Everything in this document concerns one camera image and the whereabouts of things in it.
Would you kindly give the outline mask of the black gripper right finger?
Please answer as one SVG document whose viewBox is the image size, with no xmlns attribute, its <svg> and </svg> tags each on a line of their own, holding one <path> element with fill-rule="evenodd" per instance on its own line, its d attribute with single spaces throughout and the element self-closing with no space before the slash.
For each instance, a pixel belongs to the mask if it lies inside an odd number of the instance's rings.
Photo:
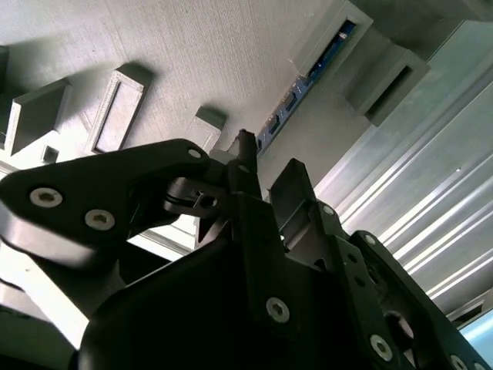
<svg viewBox="0 0 493 370">
<path fill-rule="evenodd" d="M 329 357 L 348 369 L 486 369 L 488 363 L 370 232 L 346 232 L 290 160 L 270 190 L 287 254 L 317 271 Z"/>
</svg>

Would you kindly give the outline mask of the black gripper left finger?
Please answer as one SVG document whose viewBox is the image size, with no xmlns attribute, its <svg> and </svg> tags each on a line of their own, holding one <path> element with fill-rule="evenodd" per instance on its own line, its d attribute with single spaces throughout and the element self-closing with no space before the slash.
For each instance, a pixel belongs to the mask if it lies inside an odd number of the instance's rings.
<svg viewBox="0 0 493 370">
<path fill-rule="evenodd" d="M 289 325 L 286 257 L 261 197 L 257 142 L 247 131 L 238 140 L 226 163 L 175 139 L 9 174 L 1 181 L 2 281 L 54 324 L 67 323 L 65 308 L 69 324 L 89 325 L 114 294 L 163 268 L 126 284 L 119 261 L 130 238 L 185 214 L 200 221 L 197 251 L 223 242 L 240 252 L 250 318 Z"/>
</svg>

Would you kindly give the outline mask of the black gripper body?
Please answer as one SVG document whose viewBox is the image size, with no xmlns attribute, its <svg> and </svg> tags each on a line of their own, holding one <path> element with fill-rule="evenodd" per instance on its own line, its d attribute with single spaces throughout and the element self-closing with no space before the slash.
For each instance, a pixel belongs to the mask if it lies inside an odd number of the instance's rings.
<svg viewBox="0 0 493 370">
<path fill-rule="evenodd" d="M 336 281 L 286 257 L 291 335 L 253 321 L 240 252 L 223 242 L 114 294 L 93 315 L 79 369 L 368 369 Z"/>
</svg>

